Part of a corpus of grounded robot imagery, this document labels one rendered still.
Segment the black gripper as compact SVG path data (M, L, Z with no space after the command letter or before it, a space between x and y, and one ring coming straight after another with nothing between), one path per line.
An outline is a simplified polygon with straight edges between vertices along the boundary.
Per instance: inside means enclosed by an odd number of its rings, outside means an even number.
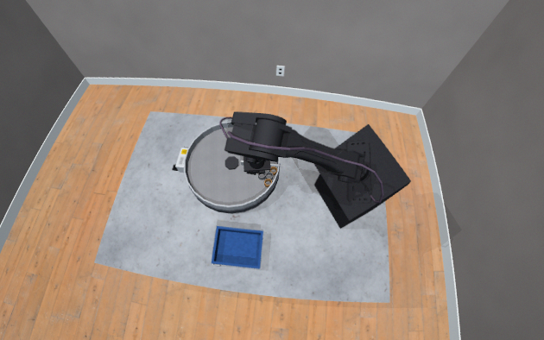
M247 162L246 157L244 156L244 171L250 174L256 175L256 173L263 174L265 173L265 170L270 171L270 161L260 161L255 163Z

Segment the blue open crate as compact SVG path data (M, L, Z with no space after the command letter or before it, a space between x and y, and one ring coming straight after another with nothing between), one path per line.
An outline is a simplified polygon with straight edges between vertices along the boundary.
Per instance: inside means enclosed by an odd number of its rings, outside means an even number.
M262 245L263 232L261 230L217 226L212 263L243 268L260 268Z

